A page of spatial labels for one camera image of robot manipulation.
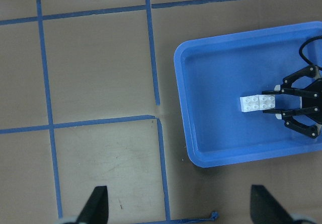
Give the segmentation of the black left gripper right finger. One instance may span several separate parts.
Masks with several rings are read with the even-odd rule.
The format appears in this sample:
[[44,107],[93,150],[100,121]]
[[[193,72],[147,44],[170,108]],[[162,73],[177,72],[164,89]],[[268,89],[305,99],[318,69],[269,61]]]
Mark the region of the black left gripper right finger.
[[253,223],[293,223],[294,220],[264,185],[251,186]]

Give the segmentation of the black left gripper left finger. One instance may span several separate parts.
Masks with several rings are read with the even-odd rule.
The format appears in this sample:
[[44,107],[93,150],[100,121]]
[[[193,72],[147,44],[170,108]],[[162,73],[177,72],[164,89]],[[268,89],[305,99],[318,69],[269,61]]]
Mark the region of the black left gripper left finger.
[[108,223],[108,189],[107,186],[97,186],[78,215],[75,223]]

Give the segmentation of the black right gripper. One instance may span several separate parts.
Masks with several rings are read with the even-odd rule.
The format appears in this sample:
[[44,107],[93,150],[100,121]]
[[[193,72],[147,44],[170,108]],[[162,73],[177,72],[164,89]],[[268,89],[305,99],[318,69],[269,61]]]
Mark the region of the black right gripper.
[[[292,85],[300,78],[312,78],[314,81],[305,88],[294,88]],[[279,114],[284,120],[285,127],[294,130],[310,138],[317,138],[321,129],[321,75],[317,65],[306,66],[283,79],[282,85],[277,89],[262,91],[262,95],[291,95],[301,99],[299,109],[268,109],[263,110],[266,114]],[[295,116],[306,116],[315,122],[308,126],[297,121]]]

